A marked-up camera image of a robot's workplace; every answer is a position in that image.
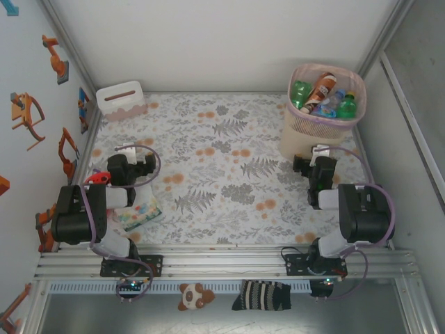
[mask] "stuffed toy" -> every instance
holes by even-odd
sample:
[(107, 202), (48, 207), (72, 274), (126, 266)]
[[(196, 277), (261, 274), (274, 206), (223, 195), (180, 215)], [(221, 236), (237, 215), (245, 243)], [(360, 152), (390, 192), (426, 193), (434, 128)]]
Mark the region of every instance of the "stuffed toy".
[(179, 289), (182, 292), (182, 301), (178, 305), (178, 310), (196, 310), (215, 299), (215, 294), (211, 290), (204, 290), (201, 283), (181, 284)]

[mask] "plastic bottle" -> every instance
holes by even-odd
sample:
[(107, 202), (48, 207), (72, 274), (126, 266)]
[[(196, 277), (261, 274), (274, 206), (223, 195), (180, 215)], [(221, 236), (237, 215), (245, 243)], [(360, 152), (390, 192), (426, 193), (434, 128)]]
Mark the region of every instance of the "plastic bottle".
[(331, 97), (326, 97), (319, 105), (317, 105), (311, 115), (322, 116), (328, 118), (335, 118), (335, 109), (340, 105), (341, 101), (345, 97), (346, 91), (344, 89), (338, 89), (337, 92)]
[(329, 72), (323, 73), (314, 85), (314, 89), (309, 94), (309, 98), (305, 105), (300, 109), (302, 113), (310, 113), (314, 108), (323, 101), (331, 89), (335, 86), (337, 78)]
[(301, 109), (301, 107), (305, 104), (311, 89), (312, 85), (309, 82), (297, 80), (293, 83), (291, 90), (291, 101), (297, 109)]
[(355, 93), (350, 90), (346, 93), (345, 98), (336, 110), (337, 118), (354, 118), (356, 111)]

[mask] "floral tablecloth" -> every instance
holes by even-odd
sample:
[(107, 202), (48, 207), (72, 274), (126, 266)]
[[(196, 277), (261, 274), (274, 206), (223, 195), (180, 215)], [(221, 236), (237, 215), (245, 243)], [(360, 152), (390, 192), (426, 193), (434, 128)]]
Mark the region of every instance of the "floral tablecloth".
[[(308, 180), (278, 150), (286, 95), (146, 95), (146, 114), (103, 119), (88, 165), (106, 170), (113, 148), (137, 142), (162, 160), (152, 190), (162, 215), (126, 233), (149, 244), (307, 243), (338, 226), (338, 214), (307, 204)], [(343, 147), (357, 151), (349, 133)], [(138, 149), (142, 157), (144, 152)], [(334, 183), (360, 182), (360, 162), (334, 152)]]

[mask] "orange bottle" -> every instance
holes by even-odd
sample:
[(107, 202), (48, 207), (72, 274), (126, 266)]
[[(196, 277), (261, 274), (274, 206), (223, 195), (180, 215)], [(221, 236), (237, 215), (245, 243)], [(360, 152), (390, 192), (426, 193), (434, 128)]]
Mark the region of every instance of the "orange bottle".
[(329, 72), (323, 73), (314, 85), (305, 105), (300, 109), (302, 113), (311, 113), (312, 110), (323, 101), (327, 94), (334, 88), (337, 78)]

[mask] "basket rim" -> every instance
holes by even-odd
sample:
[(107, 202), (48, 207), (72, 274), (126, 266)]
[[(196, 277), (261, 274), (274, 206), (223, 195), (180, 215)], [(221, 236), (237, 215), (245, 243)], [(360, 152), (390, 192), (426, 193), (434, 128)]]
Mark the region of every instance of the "basket rim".
[(321, 66), (321, 67), (323, 67), (323, 70), (325, 70), (326, 72), (337, 72), (338, 70), (347, 71), (352, 74), (352, 77), (355, 81), (358, 81), (361, 84), (363, 84), (363, 86), (365, 86), (363, 79), (357, 73), (347, 70), (346, 68), (332, 66), (332, 65), (319, 64), (319, 63), (305, 63), (305, 64), (297, 66), (295, 68), (295, 70), (292, 72), (291, 78), (289, 79), (289, 84), (287, 86), (287, 102), (286, 102), (287, 111), (290, 112), (291, 114), (293, 114), (295, 117), (304, 118), (305, 120), (308, 120), (308, 121), (314, 122), (314, 123), (321, 123), (328, 127), (336, 127), (339, 129), (353, 128), (364, 117), (364, 114), (366, 113), (366, 89), (362, 96), (362, 99), (364, 99), (364, 102), (365, 102), (365, 110), (362, 115), (354, 118), (353, 120), (322, 118), (322, 117), (314, 116), (311, 114), (306, 114), (306, 113), (301, 112), (300, 109), (296, 108), (292, 104), (291, 87), (292, 87), (293, 77), (295, 76), (295, 73), (297, 72), (298, 69), (300, 69), (303, 66), (307, 67), (307, 66), (312, 66), (312, 65)]

